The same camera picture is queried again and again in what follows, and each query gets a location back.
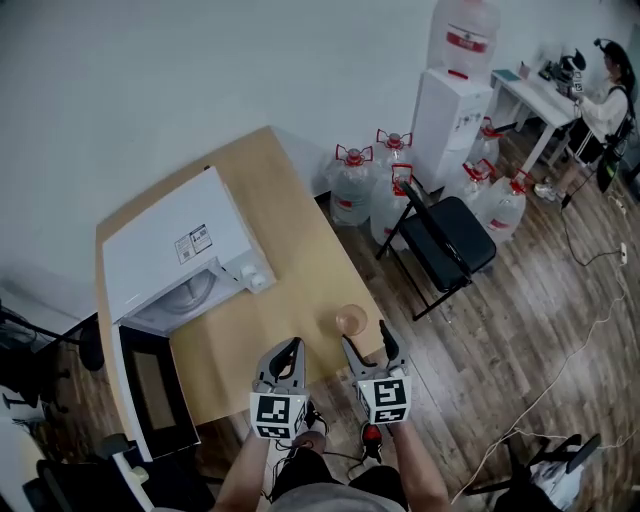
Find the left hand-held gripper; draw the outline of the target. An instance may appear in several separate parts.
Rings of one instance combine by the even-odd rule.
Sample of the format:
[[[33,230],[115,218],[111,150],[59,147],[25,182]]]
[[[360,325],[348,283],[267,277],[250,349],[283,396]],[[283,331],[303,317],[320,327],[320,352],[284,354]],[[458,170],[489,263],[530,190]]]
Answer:
[[[309,402],[309,393],[304,389],[305,371],[305,344],[299,337],[280,342],[260,359],[257,382],[250,393],[251,427],[257,437],[268,440],[297,437]]]

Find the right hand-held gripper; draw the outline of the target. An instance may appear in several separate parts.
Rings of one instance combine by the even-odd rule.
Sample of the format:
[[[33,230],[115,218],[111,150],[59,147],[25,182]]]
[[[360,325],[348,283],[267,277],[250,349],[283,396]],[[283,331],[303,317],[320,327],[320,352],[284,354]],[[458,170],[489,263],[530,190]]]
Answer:
[[[355,378],[357,399],[371,424],[405,421],[411,408],[412,381],[408,373],[406,343],[386,321],[379,321],[387,356],[386,367],[369,363],[348,337],[341,337],[349,368]]]

